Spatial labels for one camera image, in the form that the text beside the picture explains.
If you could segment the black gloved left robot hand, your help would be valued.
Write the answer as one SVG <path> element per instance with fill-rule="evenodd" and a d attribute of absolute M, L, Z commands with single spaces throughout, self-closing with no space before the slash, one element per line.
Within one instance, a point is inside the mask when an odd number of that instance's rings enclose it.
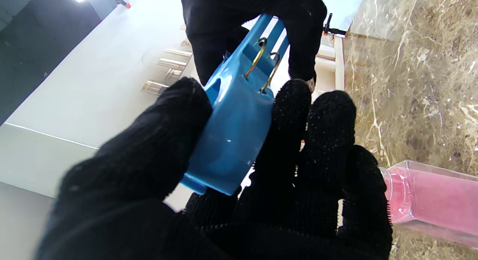
<path fill-rule="evenodd" d="M 251 185 L 232 196 L 164 199 L 189 166 L 212 107 L 194 78 L 168 88 L 126 130 L 64 176 L 35 260 L 387 260 L 392 223 L 374 155 L 355 144 L 341 90 L 314 103 L 279 90 Z"/>

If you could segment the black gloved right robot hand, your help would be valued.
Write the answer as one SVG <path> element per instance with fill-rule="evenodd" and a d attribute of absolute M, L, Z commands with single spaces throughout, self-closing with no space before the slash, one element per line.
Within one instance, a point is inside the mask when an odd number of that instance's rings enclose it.
<path fill-rule="evenodd" d="M 206 85 L 223 55 L 233 53 L 248 34 L 243 24 L 266 13 L 285 25 L 290 44 L 289 76 L 314 89 L 315 57 L 327 14 L 322 0 L 181 0 L 181 4 L 202 85 Z"/>

